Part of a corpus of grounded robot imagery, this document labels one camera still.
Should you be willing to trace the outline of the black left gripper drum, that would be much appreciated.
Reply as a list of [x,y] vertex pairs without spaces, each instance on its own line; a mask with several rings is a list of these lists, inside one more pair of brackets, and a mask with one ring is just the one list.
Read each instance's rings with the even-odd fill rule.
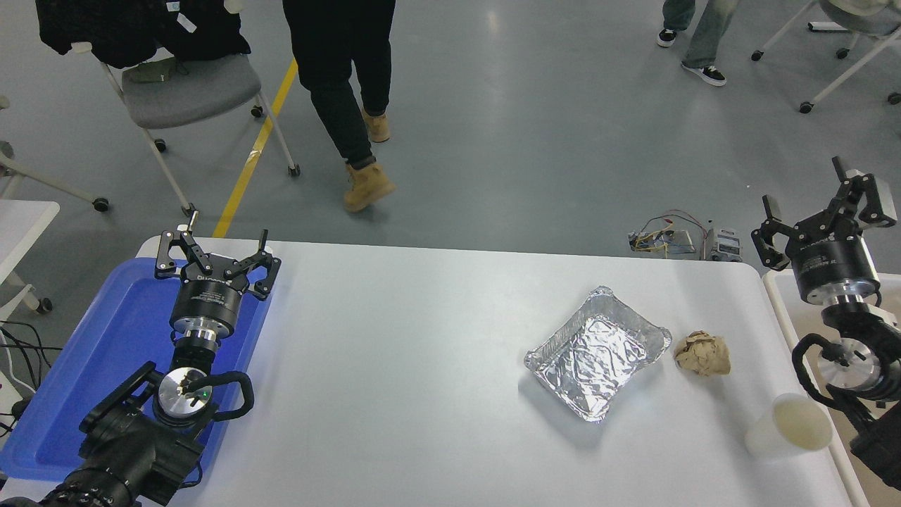
[[176,304],[172,311],[173,327],[186,327],[187,321],[213,320],[216,327],[234,327],[241,298],[248,289],[248,277],[239,274],[228,280],[223,270],[203,274],[196,266],[184,266]]

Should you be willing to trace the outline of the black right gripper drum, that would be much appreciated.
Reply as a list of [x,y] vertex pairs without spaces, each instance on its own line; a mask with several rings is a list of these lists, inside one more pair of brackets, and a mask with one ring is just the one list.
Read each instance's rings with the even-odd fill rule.
[[788,240],[786,255],[802,298],[866,298],[879,292],[881,281],[863,239],[867,229],[837,229],[818,240],[813,233],[798,233]]

